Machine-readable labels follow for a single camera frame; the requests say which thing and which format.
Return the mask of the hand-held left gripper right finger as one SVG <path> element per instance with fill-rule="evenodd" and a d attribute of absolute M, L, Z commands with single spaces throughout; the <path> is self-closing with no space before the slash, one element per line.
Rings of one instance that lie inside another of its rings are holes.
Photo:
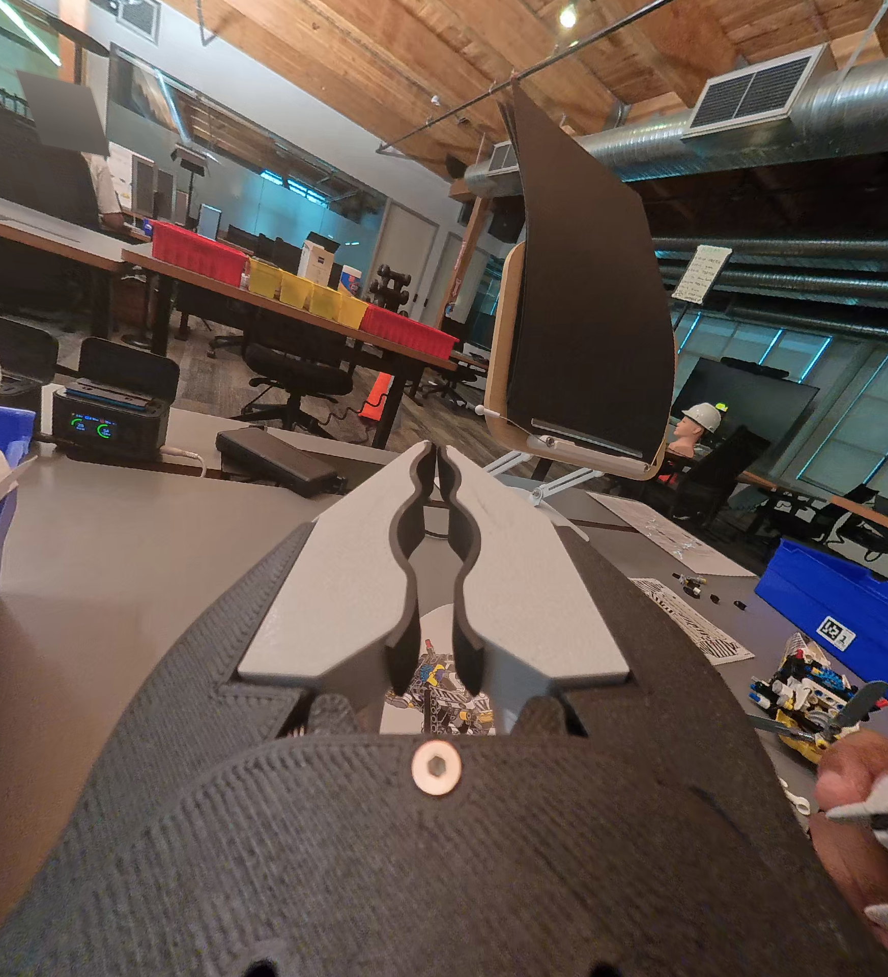
<path fill-rule="evenodd" d="M 621 648 L 567 551 L 558 527 L 528 496 L 457 449 L 441 448 L 454 584 L 457 673 L 493 707 L 620 685 Z"/>

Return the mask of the yellow black lego vehicle model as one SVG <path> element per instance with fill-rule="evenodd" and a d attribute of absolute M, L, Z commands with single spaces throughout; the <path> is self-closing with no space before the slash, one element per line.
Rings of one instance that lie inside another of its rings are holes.
<path fill-rule="evenodd" d="M 888 684 L 853 685 L 832 668 L 820 645 L 797 631 L 787 641 L 780 664 L 767 680 L 755 678 L 749 699 L 756 729 L 818 766 L 829 748 L 859 731 L 874 713 L 888 707 Z"/>

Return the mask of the lego instruction booklet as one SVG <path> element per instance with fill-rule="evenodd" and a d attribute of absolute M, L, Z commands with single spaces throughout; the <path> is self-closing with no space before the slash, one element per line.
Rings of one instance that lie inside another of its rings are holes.
<path fill-rule="evenodd" d="M 457 675 L 452 652 L 453 605 L 420 619 L 420 657 L 401 695 L 384 699 L 383 735 L 495 736 L 495 715 L 485 693 L 472 695 Z"/>

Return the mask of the person's right hand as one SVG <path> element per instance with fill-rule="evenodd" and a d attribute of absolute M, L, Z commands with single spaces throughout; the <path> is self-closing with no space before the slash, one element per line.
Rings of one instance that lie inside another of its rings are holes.
<path fill-rule="evenodd" d="M 888 739 L 868 730 L 841 739 L 817 767 L 814 797 L 819 813 L 809 820 L 815 852 L 845 901 L 888 951 L 888 930 L 869 922 L 866 907 L 888 903 L 888 851 L 863 826 L 837 824 L 831 809 L 866 801 L 888 775 Z"/>

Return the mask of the black power bank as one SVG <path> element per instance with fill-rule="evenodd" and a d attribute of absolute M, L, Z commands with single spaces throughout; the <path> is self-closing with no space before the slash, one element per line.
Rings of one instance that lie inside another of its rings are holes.
<path fill-rule="evenodd" d="M 306 498 L 342 495 L 346 480 L 331 464 L 291 446 L 261 427 L 222 431 L 215 446 L 230 473 L 270 482 Z"/>

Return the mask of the black white sticker sheet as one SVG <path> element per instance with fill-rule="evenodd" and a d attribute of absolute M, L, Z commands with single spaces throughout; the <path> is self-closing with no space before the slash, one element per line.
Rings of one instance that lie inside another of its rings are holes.
<path fill-rule="evenodd" d="M 678 625 L 713 666 L 727 666 L 755 659 L 752 652 L 708 621 L 660 581 L 631 579 L 631 583 Z"/>

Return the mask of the orange folded sign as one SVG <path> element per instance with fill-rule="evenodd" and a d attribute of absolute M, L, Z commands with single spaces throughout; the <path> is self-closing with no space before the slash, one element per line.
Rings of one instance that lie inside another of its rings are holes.
<path fill-rule="evenodd" d="M 391 374 L 378 373 L 373 386 L 358 410 L 357 415 L 362 421 L 375 424 L 382 418 L 392 382 Z"/>

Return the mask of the black office chair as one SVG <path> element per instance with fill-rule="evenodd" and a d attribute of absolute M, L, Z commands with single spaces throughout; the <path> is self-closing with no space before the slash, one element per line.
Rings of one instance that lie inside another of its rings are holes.
<path fill-rule="evenodd" d="M 260 396 L 255 397 L 232 417 L 235 421 L 264 424 L 279 420 L 284 430 L 300 427 L 313 436 L 335 440 L 325 426 L 301 409 L 304 397 L 344 397 L 353 391 L 354 378 L 338 365 L 291 356 L 257 343 L 247 344 L 243 352 L 245 364 L 254 372 L 251 386 L 269 386 L 288 393 L 282 406 L 256 408 Z"/>

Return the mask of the mannequin head with hard hat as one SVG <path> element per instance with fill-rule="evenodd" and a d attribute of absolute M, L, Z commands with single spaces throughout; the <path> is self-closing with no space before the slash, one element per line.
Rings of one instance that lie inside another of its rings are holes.
<path fill-rule="evenodd" d="M 717 432 L 722 411 L 706 401 L 685 409 L 673 428 L 668 453 L 682 458 L 695 458 L 704 436 Z"/>

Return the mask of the long wooden table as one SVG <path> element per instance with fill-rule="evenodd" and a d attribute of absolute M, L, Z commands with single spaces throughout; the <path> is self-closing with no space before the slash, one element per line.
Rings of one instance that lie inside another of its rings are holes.
<path fill-rule="evenodd" d="M 215 278 L 159 261 L 153 256 L 152 247 L 151 243 L 144 243 L 123 248 L 121 256 L 126 263 L 140 267 L 150 275 L 157 276 L 157 305 L 152 326 L 152 351 L 157 356 L 164 356 L 167 352 L 171 301 L 175 290 L 172 282 L 174 281 L 205 289 L 227 299 L 241 302 L 249 308 L 285 315 L 292 320 L 303 322 L 316 331 L 323 330 L 338 334 L 345 337 L 347 341 L 367 344 L 380 349 L 380 356 L 364 353 L 358 349 L 355 351 L 347 350 L 344 357 L 345 360 L 351 360 L 353 356 L 357 356 L 358 364 L 365 368 L 389 373 L 393 378 L 384 400 L 382 414 L 375 428 L 373 439 L 369 443 L 373 448 L 382 449 L 387 446 L 408 383 L 418 384 L 426 368 L 434 368 L 440 372 L 453 372 L 457 368 L 456 363 L 451 360 L 431 356 L 426 352 L 400 345 L 383 337 L 374 336 L 359 329 L 352 329 L 335 321 L 318 317 L 309 311 L 251 294 L 245 289 L 231 286 Z"/>

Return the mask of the large black screen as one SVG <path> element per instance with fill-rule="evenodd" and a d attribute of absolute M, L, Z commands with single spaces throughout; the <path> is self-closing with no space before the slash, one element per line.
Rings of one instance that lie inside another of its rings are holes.
<path fill-rule="evenodd" d="M 798 383 L 783 371 L 744 360 L 698 360 L 674 398 L 670 423 L 684 409 L 710 403 L 722 412 L 719 430 L 709 437 L 720 445 L 740 427 L 768 442 L 747 470 L 753 478 L 769 480 L 786 447 L 815 409 L 819 388 Z"/>

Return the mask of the black panel on wooden stand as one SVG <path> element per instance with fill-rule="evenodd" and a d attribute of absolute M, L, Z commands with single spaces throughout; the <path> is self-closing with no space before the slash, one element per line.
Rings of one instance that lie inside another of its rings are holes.
<path fill-rule="evenodd" d="M 667 449 L 676 351 L 641 197 L 514 84 L 525 238 L 504 262 L 483 411 L 500 446 L 623 479 Z"/>

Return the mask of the large red plastic bin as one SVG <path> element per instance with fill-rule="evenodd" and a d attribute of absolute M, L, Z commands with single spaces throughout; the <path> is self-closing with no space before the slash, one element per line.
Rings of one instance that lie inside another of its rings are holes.
<path fill-rule="evenodd" d="M 241 287 L 249 262 L 245 252 L 169 222 L 153 221 L 151 227 L 154 259 Z"/>

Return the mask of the white handwritten note board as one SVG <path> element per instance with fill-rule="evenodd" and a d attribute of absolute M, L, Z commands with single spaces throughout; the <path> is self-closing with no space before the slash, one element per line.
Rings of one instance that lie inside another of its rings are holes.
<path fill-rule="evenodd" d="M 671 293 L 671 299 L 688 305 L 702 306 L 732 255 L 731 247 L 712 243 L 698 245 Z"/>

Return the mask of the white ceiling vent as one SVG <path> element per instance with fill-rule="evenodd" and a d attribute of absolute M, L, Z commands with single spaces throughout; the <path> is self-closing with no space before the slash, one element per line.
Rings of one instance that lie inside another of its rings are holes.
<path fill-rule="evenodd" d="M 829 45 L 820 44 L 711 78 L 681 139 L 707 139 L 786 121 L 804 89 L 836 68 Z"/>

